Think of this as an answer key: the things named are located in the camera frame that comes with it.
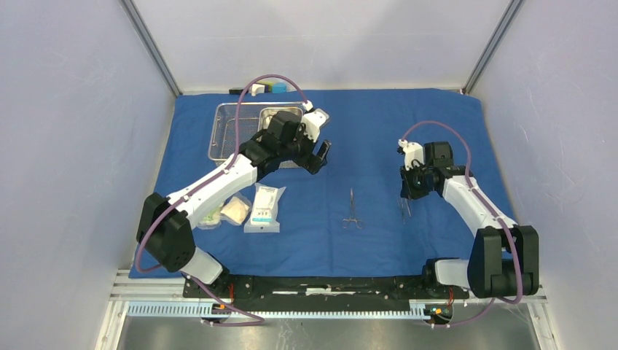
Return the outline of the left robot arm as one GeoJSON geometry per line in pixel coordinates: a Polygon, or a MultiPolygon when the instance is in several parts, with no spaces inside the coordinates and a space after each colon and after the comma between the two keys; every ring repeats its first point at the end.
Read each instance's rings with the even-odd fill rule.
{"type": "Polygon", "coordinates": [[[317,147],[316,142],[328,122],[329,115],[322,109],[302,116],[279,111],[266,129],[241,143],[237,152],[202,179],[167,196],[149,195],[136,234],[136,269],[146,272],[140,261],[148,252],[158,268],[198,279],[211,297],[222,296],[229,287],[224,266],[196,246],[193,229],[212,209],[278,170],[282,162],[290,160],[310,174],[319,172],[326,165],[331,143],[325,140],[317,147]]]}

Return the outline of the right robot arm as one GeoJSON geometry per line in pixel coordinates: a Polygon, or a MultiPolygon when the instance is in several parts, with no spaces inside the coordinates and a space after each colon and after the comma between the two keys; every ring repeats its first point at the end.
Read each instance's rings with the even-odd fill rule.
{"type": "Polygon", "coordinates": [[[482,191],[468,167],[456,165],[446,141],[421,145],[398,141],[404,156],[400,168],[401,197],[415,201],[435,192],[449,203],[474,237],[468,259],[429,259],[423,267],[421,289],[438,298],[457,286],[478,298],[515,303],[539,290],[539,235],[519,225],[482,191]]]}

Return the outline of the metal mesh tray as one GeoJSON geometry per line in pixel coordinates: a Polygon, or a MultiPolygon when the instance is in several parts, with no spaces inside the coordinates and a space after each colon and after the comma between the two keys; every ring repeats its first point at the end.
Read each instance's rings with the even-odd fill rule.
{"type": "Polygon", "coordinates": [[[259,131],[260,115],[268,107],[297,107],[304,112],[300,102],[249,102],[242,103],[238,118],[235,117],[236,103],[224,103],[216,108],[208,158],[220,166],[235,151],[236,123],[240,143],[248,141],[259,131]]]}

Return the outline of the green sterile packet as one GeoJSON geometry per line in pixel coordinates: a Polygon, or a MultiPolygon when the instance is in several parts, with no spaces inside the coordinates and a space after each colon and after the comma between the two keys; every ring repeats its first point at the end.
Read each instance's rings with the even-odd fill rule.
{"type": "Polygon", "coordinates": [[[221,210],[224,206],[223,203],[220,203],[218,206],[213,208],[204,218],[201,219],[196,225],[196,227],[200,230],[213,230],[218,228],[222,223],[221,218],[221,210]]]}

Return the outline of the beige gauze packet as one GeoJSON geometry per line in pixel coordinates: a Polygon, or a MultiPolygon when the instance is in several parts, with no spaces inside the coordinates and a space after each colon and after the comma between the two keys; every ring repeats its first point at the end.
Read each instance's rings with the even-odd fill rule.
{"type": "Polygon", "coordinates": [[[248,218],[252,209],[251,201],[241,193],[235,193],[225,205],[220,213],[222,220],[234,226],[242,225],[248,218]]]}

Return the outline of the steel hemostat forceps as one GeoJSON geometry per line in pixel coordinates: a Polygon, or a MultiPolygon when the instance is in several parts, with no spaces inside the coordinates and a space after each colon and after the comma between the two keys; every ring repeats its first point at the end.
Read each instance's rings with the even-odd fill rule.
{"type": "Polygon", "coordinates": [[[352,226],[360,230],[364,227],[363,221],[359,219],[356,215],[356,203],[353,188],[350,189],[350,205],[348,217],[342,220],[342,227],[344,229],[351,228],[352,226]]]}

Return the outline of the steel toothed tissue forceps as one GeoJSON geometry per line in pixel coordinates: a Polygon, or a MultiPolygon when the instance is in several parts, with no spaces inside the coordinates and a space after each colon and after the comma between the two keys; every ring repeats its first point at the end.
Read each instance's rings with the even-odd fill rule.
{"type": "Polygon", "coordinates": [[[407,212],[408,217],[412,217],[412,211],[411,211],[411,207],[410,207],[410,200],[407,199],[407,198],[403,198],[402,201],[403,201],[404,206],[406,208],[406,212],[407,212]]]}

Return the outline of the blue surgical wrap cloth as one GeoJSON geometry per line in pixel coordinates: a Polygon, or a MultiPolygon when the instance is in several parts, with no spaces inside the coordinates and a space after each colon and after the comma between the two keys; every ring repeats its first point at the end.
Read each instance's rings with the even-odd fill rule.
{"type": "Polygon", "coordinates": [[[471,163],[484,193],[506,215],[514,210],[479,99],[453,91],[308,90],[330,117],[321,137],[331,141],[317,174],[284,168],[263,184],[286,187],[279,202],[279,233],[244,233],[221,224],[196,229],[196,245],[232,273],[255,276],[379,277],[417,275],[427,259],[470,255],[473,236],[455,209],[437,194],[410,204],[402,222],[397,199],[402,136],[448,141],[458,165],[471,163]],[[360,230],[342,227],[353,188],[360,230]]]}

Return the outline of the white sterile packet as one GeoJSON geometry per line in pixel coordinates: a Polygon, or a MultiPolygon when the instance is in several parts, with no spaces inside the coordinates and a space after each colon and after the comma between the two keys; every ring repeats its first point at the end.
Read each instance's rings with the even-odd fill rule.
{"type": "Polygon", "coordinates": [[[256,183],[255,187],[254,201],[243,232],[279,233],[281,224],[277,220],[278,204],[286,187],[270,187],[260,183],[256,183]]]}

